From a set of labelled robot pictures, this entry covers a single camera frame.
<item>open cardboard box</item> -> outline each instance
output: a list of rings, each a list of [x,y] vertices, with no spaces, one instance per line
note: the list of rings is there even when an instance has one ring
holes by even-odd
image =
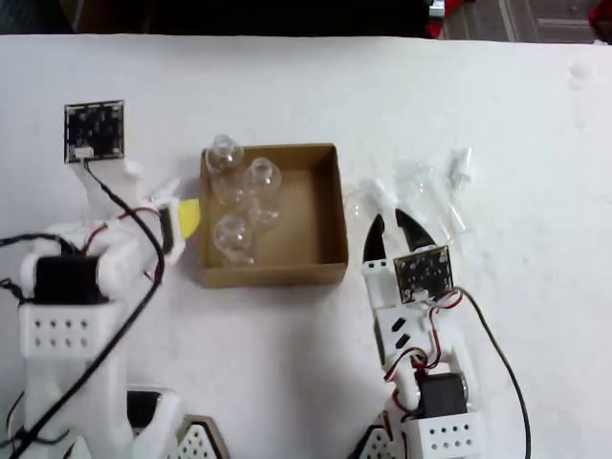
[[[215,223],[228,212],[212,194],[202,155],[200,269],[207,287],[340,282],[348,264],[346,223],[336,148],[330,144],[245,147],[246,164],[257,157],[282,173],[280,222],[256,237],[257,262],[230,266],[212,242]]]

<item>white table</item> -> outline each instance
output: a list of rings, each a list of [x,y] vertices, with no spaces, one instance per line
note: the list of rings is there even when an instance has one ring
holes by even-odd
[[[153,187],[197,189],[217,133],[334,142],[343,181],[399,159],[444,166],[471,146],[476,240],[455,272],[483,305],[529,404],[534,458],[609,454],[612,54],[606,47],[393,38],[0,37],[0,233],[79,218],[63,106],[124,98],[128,155]],[[190,247],[131,339],[130,377],[214,416],[235,458],[345,457],[383,406],[359,271],[336,287],[204,290]],[[24,248],[2,253],[15,276]],[[17,313],[2,294],[0,412],[21,390]],[[458,314],[483,385],[489,453],[519,458],[510,380],[473,311]]]

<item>robotic arm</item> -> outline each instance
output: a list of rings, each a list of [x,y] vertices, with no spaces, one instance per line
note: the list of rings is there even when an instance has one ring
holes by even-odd
[[[451,317],[463,294],[454,290],[448,247],[437,247],[401,210],[396,220],[411,254],[387,258],[379,215],[367,235],[362,265],[384,378],[395,390],[352,457],[478,455],[484,449],[480,389]]]
[[[170,263],[185,247],[179,205],[166,192],[132,208]],[[157,259],[155,247],[128,212],[106,221],[55,225],[47,233],[74,249],[66,252],[53,240],[36,241],[21,266],[27,298],[19,309],[25,432],[73,390],[125,326],[126,317],[136,311],[128,303],[130,293]],[[161,280],[158,269],[149,276],[154,283]],[[17,436],[12,457],[166,459],[180,457],[186,445],[207,457],[226,457],[210,418],[186,415],[179,397],[167,389],[128,387],[125,344],[117,343],[31,445],[21,448],[26,434]]]

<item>black cable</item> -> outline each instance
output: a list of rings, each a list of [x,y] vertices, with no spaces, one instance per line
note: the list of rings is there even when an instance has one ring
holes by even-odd
[[[11,244],[16,244],[17,242],[22,241],[33,241],[36,239],[47,239],[49,241],[55,241],[59,244],[62,253],[76,253],[78,249],[74,244],[71,244],[66,239],[57,234],[49,234],[46,232],[32,232],[27,234],[19,234],[18,236],[13,237],[4,237],[0,239],[0,247],[6,247]]]
[[[25,298],[21,287],[15,284],[9,277],[0,280],[0,289],[8,290],[12,295],[19,300],[19,306],[29,301],[31,298]]]
[[[17,400],[14,401],[14,403],[11,406],[11,409],[7,413],[7,419],[6,419],[6,422],[5,422],[5,429],[6,429],[8,434],[11,434],[9,432],[9,427],[11,426],[12,413],[14,413],[15,409],[17,409],[17,407],[19,406],[19,402],[21,402],[21,399],[23,399],[23,396],[25,394],[26,394],[26,392],[24,390],[22,390],[21,393],[19,394],[19,397],[17,397]],[[10,444],[12,445],[12,450],[15,451],[14,437],[10,438]]]
[[[15,400],[11,406],[11,409],[9,410],[9,412],[7,413],[7,419],[5,420],[5,428],[7,430],[7,433],[9,432],[9,428],[11,427],[11,418],[13,413],[15,412],[15,409],[17,409],[17,407],[19,406],[19,402],[21,402],[21,399],[23,399],[23,396],[26,394],[25,391],[21,391],[21,393],[19,394],[19,397],[17,397],[17,400]],[[24,435],[25,435],[26,431],[25,429],[22,427],[20,427],[15,433],[14,435],[9,438],[8,440],[3,441],[2,443],[0,443],[0,449],[1,448],[5,448],[8,445],[12,445],[12,451],[15,451],[15,441],[20,440]],[[47,445],[47,446],[52,446],[52,445],[57,445],[59,442],[61,442],[64,438],[66,438],[68,436],[68,434],[70,433],[70,429],[66,430],[64,433],[62,433],[59,437],[53,439],[53,440],[48,440],[46,438],[36,438],[34,440],[35,443],[38,443],[40,445]]]
[[[68,391],[61,396],[61,398],[55,402],[45,414],[32,426],[32,428],[25,433],[22,438],[21,444],[17,447],[16,451],[11,455],[10,459],[16,459],[20,457],[24,451],[35,441],[36,436],[40,433],[43,427],[54,417],[54,415],[79,391],[79,389],[85,385],[89,379],[94,375],[96,370],[104,363],[109,354],[115,349],[120,340],[125,336],[125,334],[132,327],[136,319],[142,313],[151,297],[155,294],[158,287],[162,283],[162,277],[164,276],[165,269],[165,261],[164,261],[164,252],[162,251],[162,247],[160,243],[155,238],[155,235],[151,231],[151,229],[146,225],[146,223],[142,220],[141,217],[130,207],[128,206],[119,196],[117,196],[111,189],[106,186],[98,177],[94,175],[94,173],[89,168],[87,163],[84,164],[85,170],[92,176],[92,178],[98,182],[102,190],[108,195],[108,197],[117,204],[120,208],[122,208],[141,228],[146,237],[151,241],[153,248],[155,249],[155,253],[158,257],[158,265],[155,270],[155,276],[151,287],[147,291],[146,295],[142,298],[141,302],[134,309],[132,314],[127,318],[127,320],[123,323],[121,328],[115,333],[115,335],[108,341],[106,346],[101,350],[101,352],[96,356],[96,358],[92,361],[92,363],[87,367],[87,369],[83,372],[83,374],[76,380],[76,382],[72,385]]]
[[[532,457],[532,430],[531,430],[531,426],[529,423],[529,415],[527,414],[527,406],[525,405],[525,399],[523,398],[523,392],[520,390],[520,386],[518,385],[518,380],[516,379],[516,376],[514,375],[513,368],[510,366],[510,363],[508,362],[508,359],[506,359],[506,356],[504,355],[504,352],[501,350],[501,347],[499,347],[499,344],[497,344],[497,340],[493,336],[493,333],[491,329],[489,328],[489,325],[487,325],[485,316],[482,314],[482,311],[480,310],[480,307],[478,306],[478,303],[476,303],[476,300],[474,299],[474,297],[470,294],[470,292],[468,292],[466,289],[463,289],[461,287],[456,287],[456,290],[462,292],[463,295],[465,295],[470,301],[471,305],[476,311],[476,314],[478,315],[478,318],[480,319],[480,323],[482,323],[482,326],[485,329],[485,332],[487,332],[487,336],[489,336],[489,340],[491,341],[491,344],[495,348],[495,351],[497,351],[497,355],[499,356],[501,361],[504,363],[504,366],[506,367],[506,370],[508,371],[508,374],[510,375],[510,379],[513,382],[514,390],[516,391],[516,397],[518,397],[518,402],[520,404],[520,410],[521,410],[521,413],[523,414],[523,423],[525,425],[525,459],[530,459]]]

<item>clear glass jar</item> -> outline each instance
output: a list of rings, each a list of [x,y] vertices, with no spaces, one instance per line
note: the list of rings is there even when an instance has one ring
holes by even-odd
[[[212,191],[223,206],[233,206],[246,198],[244,149],[229,136],[218,135],[206,151]]]
[[[230,265],[252,265],[255,262],[254,231],[251,222],[241,213],[226,213],[215,224],[214,247]]]
[[[249,194],[249,216],[258,228],[275,225],[281,214],[280,169],[268,158],[256,158],[247,169],[245,187]]]

